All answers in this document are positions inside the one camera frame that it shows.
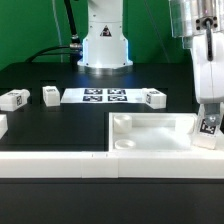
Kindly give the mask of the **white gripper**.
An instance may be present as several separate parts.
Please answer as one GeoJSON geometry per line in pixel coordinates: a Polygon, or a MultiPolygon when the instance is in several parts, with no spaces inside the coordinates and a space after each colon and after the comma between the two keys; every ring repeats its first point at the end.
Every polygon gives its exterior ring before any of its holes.
{"type": "Polygon", "coordinates": [[[192,56],[197,102],[207,126],[221,124],[220,102],[224,102],[224,34],[212,35],[213,60],[207,59],[206,35],[183,37],[183,48],[192,56]]]}

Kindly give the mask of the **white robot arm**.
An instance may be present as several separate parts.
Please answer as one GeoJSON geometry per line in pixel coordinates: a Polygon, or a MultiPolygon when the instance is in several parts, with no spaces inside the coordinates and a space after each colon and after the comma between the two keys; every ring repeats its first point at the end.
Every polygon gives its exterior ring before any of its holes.
{"type": "MultiPolygon", "coordinates": [[[[191,52],[197,102],[209,126],[224,103],[224,0],[168,0],[172,36],[191,52]]],[[[78,65],[94,73],[131,66],[123,35],[123,0],[87,0],[88,34],[78,65]]]]}

